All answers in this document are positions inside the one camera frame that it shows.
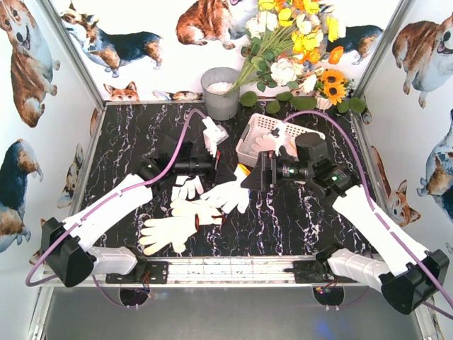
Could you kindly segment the white knit glove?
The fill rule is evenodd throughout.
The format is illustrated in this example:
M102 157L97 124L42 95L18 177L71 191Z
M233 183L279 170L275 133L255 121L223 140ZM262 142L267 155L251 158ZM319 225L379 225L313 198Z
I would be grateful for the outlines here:
M224 214L229 214L234 208L239 213L244 214L250 201L250 191L247 188L242 188L241 183L250 174L250 171L243 165L238 163L233 181L216 185L206 193L203 193L200 198L206 200L210 205L219 208Z
M177 176L171 191L171 201L176 199L192 200L196 193L198 195L204 193L199 176Z

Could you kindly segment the yellow dotted knit glove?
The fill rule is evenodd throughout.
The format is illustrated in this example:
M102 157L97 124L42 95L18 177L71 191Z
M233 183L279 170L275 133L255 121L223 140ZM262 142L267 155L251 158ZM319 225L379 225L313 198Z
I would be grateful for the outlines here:
M252 157L257 157L259 152L275 150L276 144L276 139L271 134L257 137L254 139L253 144L251 145L251 151L248 154ZM286 153L288 153L288 155L292 157L297 156L294 138L287 133L285 133L283 146L285 147Z

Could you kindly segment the white plastic storage basket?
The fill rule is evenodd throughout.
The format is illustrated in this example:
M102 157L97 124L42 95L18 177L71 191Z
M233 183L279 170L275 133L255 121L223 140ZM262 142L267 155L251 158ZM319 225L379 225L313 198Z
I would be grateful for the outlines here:
M295 157L295 138L309 132L315 132L321 139L325 139L322 132L254 113L236 146L239 163L254 167L259 152L276 151L279 146L283 146L288 155Z

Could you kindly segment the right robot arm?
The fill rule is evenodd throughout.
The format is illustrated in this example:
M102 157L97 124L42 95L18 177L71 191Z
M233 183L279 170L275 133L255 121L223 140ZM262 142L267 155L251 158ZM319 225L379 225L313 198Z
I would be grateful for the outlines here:
M329 159L326 141L317 133L297 136L295 147L297 156L292 157L283 146L274 150L254 146L256 165L241 187L267 191L284 182L302 182L325 206L351 222L381 257L371 259L330 245L316 254L324 272L379 291L404 315L444 290L449 259L443 251L429 251L407 235L370 198L366 186L348 167Z

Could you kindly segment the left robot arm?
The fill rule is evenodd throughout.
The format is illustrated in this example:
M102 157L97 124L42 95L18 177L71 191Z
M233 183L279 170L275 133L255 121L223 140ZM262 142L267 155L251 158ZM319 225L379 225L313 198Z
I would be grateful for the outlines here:
M98 247L96 241L130 212L151 202L161 189L160 180L204 176L214 183L221 157L217 144L206 137L206 150L195 153L191 142L177 142L173 154L160 151L157 157L144 159L136 172L84 210L62 222L49 219L42 226L42 260L68 288L102 274L129 282L142 279L151 266L137 249Z

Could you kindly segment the cream leather glove rear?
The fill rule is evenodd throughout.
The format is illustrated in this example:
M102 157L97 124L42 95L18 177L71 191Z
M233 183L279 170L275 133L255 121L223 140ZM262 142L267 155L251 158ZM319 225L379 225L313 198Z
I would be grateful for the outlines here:
M206 200L187 201L176 199L170 204L172 216L197 215L200 225L222 225L226 218L216 207Z

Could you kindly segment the cream leather glove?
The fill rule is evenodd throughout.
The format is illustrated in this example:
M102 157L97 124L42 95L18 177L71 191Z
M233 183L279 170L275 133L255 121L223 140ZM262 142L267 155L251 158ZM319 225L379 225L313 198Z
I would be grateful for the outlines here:
M177 254L186 250L188 238L199 230L198 215L148 219L140 231L143 254L151 256L171 244Z
M226 218L216 207L206 200L187 201L176 199L170 204L172 216L197 215L200 225L222 225Z

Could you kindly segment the cream leather glove front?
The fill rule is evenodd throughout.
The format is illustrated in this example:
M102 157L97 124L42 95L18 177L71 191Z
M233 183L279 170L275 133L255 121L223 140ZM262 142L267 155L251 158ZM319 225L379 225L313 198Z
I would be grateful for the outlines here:
M148 219L140 231L143 254L151 256L171 244L177 254L186 250L188 238L199 230L198 215Z

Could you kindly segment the grey metal bucket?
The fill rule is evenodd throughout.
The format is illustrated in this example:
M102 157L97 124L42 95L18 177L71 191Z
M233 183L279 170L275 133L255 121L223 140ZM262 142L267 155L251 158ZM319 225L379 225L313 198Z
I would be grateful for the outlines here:
M239 73L229 67L211 68L202 75L205 107L213 120L226 121L237 114L240 90L234 85L238 79Z

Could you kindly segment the sunflower pot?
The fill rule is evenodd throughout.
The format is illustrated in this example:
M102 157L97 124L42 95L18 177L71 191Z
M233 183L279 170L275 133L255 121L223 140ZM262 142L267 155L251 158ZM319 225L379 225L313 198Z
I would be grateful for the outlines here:
M316 108L327 110L343 104L353 92L353 79L349 79L337 69L325 69L317 78L314 87Z

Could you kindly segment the artificial flower bouquet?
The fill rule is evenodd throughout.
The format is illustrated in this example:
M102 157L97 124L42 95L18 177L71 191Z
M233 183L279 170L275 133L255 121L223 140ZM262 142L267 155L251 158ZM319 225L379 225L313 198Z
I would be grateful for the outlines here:
M309 93L323 65L346 53L346 25L331 1L259 1L245 32L243 66L231 91L255 84L261 92L281 86Z

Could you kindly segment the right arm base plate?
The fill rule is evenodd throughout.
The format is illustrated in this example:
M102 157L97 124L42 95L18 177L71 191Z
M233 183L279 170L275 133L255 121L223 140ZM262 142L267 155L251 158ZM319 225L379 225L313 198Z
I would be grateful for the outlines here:
M296 283L328 283L335 279L333 274L315 261L295 261L293 269Z

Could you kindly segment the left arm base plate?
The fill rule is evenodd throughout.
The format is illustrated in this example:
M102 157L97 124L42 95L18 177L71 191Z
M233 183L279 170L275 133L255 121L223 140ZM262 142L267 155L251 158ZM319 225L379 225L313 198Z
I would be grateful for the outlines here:
M128 274L108 274L105 277L105 282L107 284L166 284L168 279L168 267L169 262L167 261L141 262Z

